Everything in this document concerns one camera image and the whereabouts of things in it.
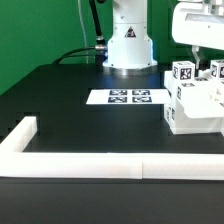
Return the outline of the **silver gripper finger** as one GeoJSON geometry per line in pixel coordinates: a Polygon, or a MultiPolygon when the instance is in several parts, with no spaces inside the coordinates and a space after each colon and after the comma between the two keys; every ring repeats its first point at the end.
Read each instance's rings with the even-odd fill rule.
{"type": "Polygon", "coordinates": [[[199,68],[200,68],[200,56],[199,56],[200,47],[192,45],[191,50],[195,59],[195,77],[198,77],[199,68]]]}

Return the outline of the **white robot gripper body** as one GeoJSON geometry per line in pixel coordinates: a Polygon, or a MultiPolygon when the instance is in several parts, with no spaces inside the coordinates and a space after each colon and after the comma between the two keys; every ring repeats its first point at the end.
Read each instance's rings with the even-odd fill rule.
{"type": "Polygon", "coordinates": [[[173,11],[175,42],[224,50],[224,0],[178,0],[173,11]]]}

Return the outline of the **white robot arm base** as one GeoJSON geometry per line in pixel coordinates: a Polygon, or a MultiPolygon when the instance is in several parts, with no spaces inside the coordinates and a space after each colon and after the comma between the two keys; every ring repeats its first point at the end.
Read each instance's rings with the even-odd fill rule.
{"type": "Polygon", "coordinates": [[[147,33],[147,6],[147,0],[113,0],[113,35],[104,67],[144,69],[157,64],[147,33]]]}

